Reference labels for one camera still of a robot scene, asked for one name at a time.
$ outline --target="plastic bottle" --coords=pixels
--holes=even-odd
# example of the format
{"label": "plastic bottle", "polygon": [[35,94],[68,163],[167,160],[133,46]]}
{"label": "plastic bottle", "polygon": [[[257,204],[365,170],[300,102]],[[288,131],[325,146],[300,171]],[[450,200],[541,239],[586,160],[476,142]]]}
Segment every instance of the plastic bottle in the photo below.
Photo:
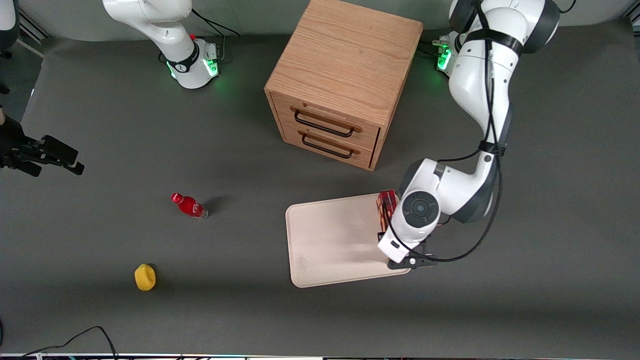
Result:
{"label": "plastic bottle", "polygon": [[178,208],[181,212],[191,216],[192,218],[203,220],[209,216],[207,208],[190,196],[182,196],[179,193],[174,193],[171,195],[171,201],[178,204]]}

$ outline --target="black metal handle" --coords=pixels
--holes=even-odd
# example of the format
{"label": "black metal handle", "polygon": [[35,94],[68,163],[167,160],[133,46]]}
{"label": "black metal handle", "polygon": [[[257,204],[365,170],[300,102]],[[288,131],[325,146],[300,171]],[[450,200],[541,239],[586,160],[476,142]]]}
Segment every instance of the black metal handle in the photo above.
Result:
{"label": "black metal handle", "polygon": [[324,147],[321,147],[321,146],[316,145],[314,143],[307,142],[307,141],[305,141],[306,138],[307,138],[307,134],[302,134],[302,143],[305,144],[306,146],[313,147],[314,149],[318,149],[320,151],[327,152],[327,153],[329,153],[331,155],[334,155],[334,156],[337,156],[337,157],[343,158],[343,159],[348,159],[348,158],[351,157],[351,155],[353,155],[353,150],[349,151],[348,155],[341,154],[341,153],[339,153],[337,151],[325,149]]}
{"label": "black metal handle", "polygon": [[294,119],[296,119],[296,122],[299,122],[300,124],[303,124],[306,126],[313,127],[314,129],[326,131],[327,133],[330,133],[330,134],[341,136],[343,138],[348,138],[349,136],[353,135],[353,130],[355,130],[353,127],[351,127],[351,130],[349,130],[348,133],[341,133],[340,131],[329,129],[328,127],[320,126],[318,124],[314,124],[313,122],[302,120],[301,118],[298,117],[298,115],[300,115],[300,110],[296,110],[296,113],[293,115]]}

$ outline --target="wooden drawer cabinet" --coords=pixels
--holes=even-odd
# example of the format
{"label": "wooden drawer cabinet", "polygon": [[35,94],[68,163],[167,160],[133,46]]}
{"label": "wooden drawer cabinet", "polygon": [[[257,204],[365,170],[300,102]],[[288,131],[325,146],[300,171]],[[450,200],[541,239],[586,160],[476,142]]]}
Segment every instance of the wooden drawer cabinet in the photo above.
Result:
{"label": "wooden drawer cabinet", "polygon": [[422,23],[311,0],[264,90],[285,142],[374,170]]}
{"label": "wooden drawer cabinet", "polygon": [[272,100],[283,126],[298,127],[307,133],[365,149],[373,149],[376,145],[380,130],[377,126],[314,109],[297,99],[273,94]]}

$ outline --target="yellow object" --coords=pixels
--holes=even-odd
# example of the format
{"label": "yellow object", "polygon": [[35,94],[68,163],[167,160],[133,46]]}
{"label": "yellow object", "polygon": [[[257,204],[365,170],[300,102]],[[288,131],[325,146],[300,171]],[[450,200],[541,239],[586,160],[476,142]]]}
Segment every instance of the yellow object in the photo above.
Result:
{"label": "yellow object", "polygon": [[147,264],[138,266],[136,272],[134,272],[134,277],[136,278],[138,289],[142,291],[149,291],[156,285],[156,272]]}

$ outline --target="wall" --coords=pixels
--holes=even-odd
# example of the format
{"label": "wall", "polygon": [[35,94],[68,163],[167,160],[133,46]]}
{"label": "wall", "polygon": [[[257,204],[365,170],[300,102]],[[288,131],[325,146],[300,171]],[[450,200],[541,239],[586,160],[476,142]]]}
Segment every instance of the wall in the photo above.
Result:
{"label": "wall", "polygon": [[[244,34],[291,33],[309,0],[193,0],[193,8],[213,21]],[[426,29],[447,26],[451,0],[347,0],[424,23]],[[561,9],[572,0],[557,0]],[[634,0],[578,0],[561,18],[561,25],[590,25],[615,19]],[[25,10],[51,35],[76,40],[105,41],[141,39],[143,35],[114,21],[102,7],[102,0],[20,0]],[[183,25],[191,33],[214,32],[191,15]]]}

